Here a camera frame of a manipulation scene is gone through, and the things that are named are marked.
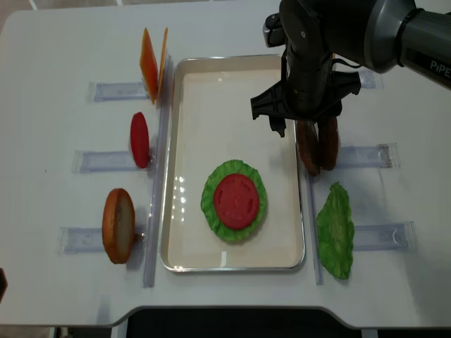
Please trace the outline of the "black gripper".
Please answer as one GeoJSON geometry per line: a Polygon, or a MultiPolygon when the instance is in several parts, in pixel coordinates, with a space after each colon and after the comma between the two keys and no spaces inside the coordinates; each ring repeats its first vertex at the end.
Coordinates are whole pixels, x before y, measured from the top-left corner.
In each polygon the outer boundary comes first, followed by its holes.
{"type": "Polygon", "coordinates": [[[323,115],[341,114],[341,100],[361,89],[359,73],[333,69],[333,54],[302,55],[288,44],[281,58],[281,79],[250,99],[252,117],[267,115],[271,130],[285,136],[285,119],[317,121],[323,115]]]}

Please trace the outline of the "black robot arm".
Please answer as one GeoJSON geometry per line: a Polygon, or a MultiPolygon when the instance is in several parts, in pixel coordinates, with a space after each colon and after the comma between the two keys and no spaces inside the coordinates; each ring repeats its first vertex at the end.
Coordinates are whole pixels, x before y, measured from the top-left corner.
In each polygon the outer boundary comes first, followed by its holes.
{"type": "Polygon", "coordinates": [[[358,67],[406,67],[450,86],[450,16],[413,1],[282,1],[263,31],[268,47],[285,50],[280,81],[251,99],[252,115],[280,134],[286,120],[340,115],[361,89],[358,67]]]}

